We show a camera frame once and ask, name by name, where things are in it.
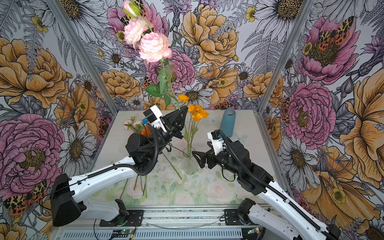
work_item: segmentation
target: pink rose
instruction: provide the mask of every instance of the pink rose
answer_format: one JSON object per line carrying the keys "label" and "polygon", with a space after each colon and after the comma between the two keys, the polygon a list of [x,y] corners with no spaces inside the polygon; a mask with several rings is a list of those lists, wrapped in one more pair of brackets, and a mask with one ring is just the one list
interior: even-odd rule
{"label": "pink rose", "polygon": [[147,60],[149,63],[154,63],[160,59],[172,57],[172,50],[169,48],[170,42],[168,37],[160,33],[147,33],[139,45],[140,58]]}
{"label": "pink rose", "polygon": [[148,30],[148,24],[142,18],[133,18],[124,27],[125,41],[128,44],[135,44],[140,40],[141,34]]}

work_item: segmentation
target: table surface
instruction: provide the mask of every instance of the table surface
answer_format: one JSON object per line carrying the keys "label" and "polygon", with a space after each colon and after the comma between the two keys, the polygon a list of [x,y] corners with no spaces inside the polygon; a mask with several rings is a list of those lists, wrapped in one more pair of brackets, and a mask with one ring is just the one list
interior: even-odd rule
{"label": "table surface", "polygon": [[[171,111],[163,110],[165,115]],[[192,147],[200,152],[209,150],[207,146],[207,132],[219,129],[223,110],[208,110],[209,117],[199,123]],[[143,111],[118,112],[108,136],[102,146],[93,170],[110,165],[128,155],[125,145],[132,131],[125,130],[123,122],[134,116],[137,120],[144,117]],[[258,124],[252,110],[237,110],[232,141],[240,140],[250,153],[252,162],[264,168],[275,176],[267,149],[264,145]],[[174,147],[183,150],[187,143],[184,139],[173,138]],[[92,197],[100,200],[112,201],[122,199],[125,205],[227,205],[240,204],[246,197],[256,203],[263,204],[263,200],[245,191],[237,181],[229,182],[222,177],[221,168],[207,167],[193,175],[185,174],[184,162],[187,161],[182,152],[173,148],[171,152],[159,155],[158,163],[147,176],[138,176],[117,182],[108,186]],[[224,170],[224,176],[232,180],[233,174]],[[146,192],[143,193],[147,177]]]}

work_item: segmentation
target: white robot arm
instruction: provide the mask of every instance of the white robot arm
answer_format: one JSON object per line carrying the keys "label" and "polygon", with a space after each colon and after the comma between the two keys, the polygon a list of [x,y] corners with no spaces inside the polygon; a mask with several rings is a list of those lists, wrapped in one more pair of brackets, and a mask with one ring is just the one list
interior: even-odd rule
{"label": "white robot arm", "polygon": [[[124,223],[128,212],[121,200],[104,202],[90,196],[118,181],[148,174],[155,166],[158,155],[172,137],[182,138],[187,107],[162,116],[153,106],[144,112],[143,124],[149,127],[152,138],[141,134],[129,137],[126,149],[129,156],[96,171],[68,178],[58,176],[52,188],[51,209],[53,225],[66,225],[76,219],[103,219],[111,224]],[[245,199],[238,208],[238,217],[244,224],[256,223],[273,231],[285,240],[336,240],[340,230],[326,225],[298,205],[263,168],[252,163],[249,152],[240,142],[232,142],[221,130],[208,133],[208,152],[192,152],[201,168],[219,165],[237,175],[237,181],[253,195],[269,203],[280,215],[261,208]]]}

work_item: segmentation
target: painted orange flower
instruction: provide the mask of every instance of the painted orange flower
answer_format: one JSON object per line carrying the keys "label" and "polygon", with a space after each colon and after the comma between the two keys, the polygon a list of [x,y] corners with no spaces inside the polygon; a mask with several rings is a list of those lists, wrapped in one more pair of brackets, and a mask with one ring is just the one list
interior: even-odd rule
{"label": "painted orange flower", "polygon": [[353,181],[356,171],[352,162],[335,146],[322,146],[320,151],[322,160],[318,160],[322,169],[315,171],[320,185],[317,189],[310,185],[310,190],[302,192],[303,197],[316,213],[327,219],[336,215],[338,227],[344,228],[355,218],[361,218],[362,225],[357,232],[363,233],[369,228],[369,220],[380,217],[380,211],[375,210],[376,206],[363,196],[366,193],[361,183]]}
{"label": "painted orange flower", "polygon": [[272,139],[272,143],[275,147],[275,150],[278,151],[281,144],[281,126],[280,118],[270,117],[266,120],[266,127],[268,129],[269,136]]}
{"label": "painted orange flower", "polygon": [[228,29],[219,37],[213,34],[227,22],[227,18],[218,15],[209,5],[199,5],[196,16],[189,11],[184,15],[180,34],[185,36],[187,46],[196,46],[200,51],[200,63],[224,66],[236,55],[236,44],[239,33],[235,28]]}
{"label": "painted orange flower", "polygon": [[[101,79],[113,99],[119,96],[129,100],[131,97],[142,94],[140,82],[125,72],[116,70],[105,71],[101,74]],[[96,91],[96,94],[99,98],[103,99],[99,90]]]}
{"label": "painted orange flower", "polygon": [[173,106],[173,104],[169,104],[167,106],[163,98],[151,97],[151,96],[148,98],[148,102],[144,102],[144,109],[149,109],[154,105],[156,105],[160,110],[175,109],[175,106]]}
{"label": "painted orange flower", "polygon": [[[272,71],[267,72],[266,74],[260,73],[259,75],[254,75],[250,79],[251,84],[245,85],[243,88],[244,96],[247,98],[248,97],[257,98],[259,96],[263,96],[269,84],[269,81],[271,80],[271,76],[272,76]],[[274,108],[276,108],[280,104],[280,101],[282,98],[283,98],[283,77],[280,76],[275,88],[273,89],[269,102],[272,104]]]}
{"label": "painted orange flower", "polygon": [[43,108],[49,108],[68,93],[67,73],[49,49],[38,46],[37,66],[28,76],[26,49],[29,47],[21,39],[10,43],[0,38],[0,96],[11,96],[8,104],[18,102],[23,94],[34,96],[43,103]]}
{"label": "painted orange flower", "polygon": [[240,83],[240,77],[237,75],[237,68],[222,68],[217,66],[202,67],[196,74],[201,76],[204,81],[208,81],[206,89],[212,89],[211,104],[224,101],[230,96],[230,91],[236,90],[236,83]]}
{"label": "painted orange flower", "polygon": [[353,169],[364,182],[380,187],[384,180],[384,69],[354,87],[354,105],[346,102],[357,118],[347,135],[340,135],[346,154],[353,157]]}
{"label": "painted orange flower", "polygon": [[75,130],[81,122],[88,124],[88,130],[96,136],[98,119],[94,109],[94,101],[88,97],[84,88],[80,84],[76,85],[76,90],[71,91],[70,97],[60,98],[58,106],[55,108],[56,123],[58,125],[73,126]]}

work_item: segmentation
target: painted butterfly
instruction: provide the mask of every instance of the painted butterfly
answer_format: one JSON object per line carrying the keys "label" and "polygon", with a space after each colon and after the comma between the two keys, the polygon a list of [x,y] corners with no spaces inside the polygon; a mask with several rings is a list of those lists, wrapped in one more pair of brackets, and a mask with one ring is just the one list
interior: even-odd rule
{"label": "painted butterfly", "polygon": [[[141,15],[143,17],[146,17],[148,14],[148,9],[144,7],[144,2],[143,0],[132,0],[139,8],[141,9]],[[129,20],[131,19],[130,16],[125,15],[123,16],[120,21],[124,24],[124,26],[127,26],[129,24]]]}
{"label": "painted butterfly", "polygon": [[352,27],[354,19],[354,16],[350,16],[338,29],[332,32],[326,30],[319,32],[319,49],[324,51],[328,46],[341,45],[344,43],[349,37],[349,29]]}
{"label": "painted butterfly", "polygon": [[285,123],[289,123],[289,116],[288,116],[288,107],[289,107],[289,100],[284,100],[281,103],[281,107],[283,110],[281,111],[281,120]]}
{"label": "painted butterfly", "polygon": [[9,215],[16,217],[21,215],[26,208],[32,208],[34,204],[40,204],[40,201],[47,196],[46,181],[38,184],[35,189],[25,196],[14,196],[4,201],[4,206],[10,210]]}
{"label": "painted butterfly", "polygon": [[143,82],[143,87],[148,87],[149,85],[151,85],[153,82],[152,82],[152,80],[150,79],[150,78],[147,78],[147,79],[145,79],[144,80],[144,82]]}

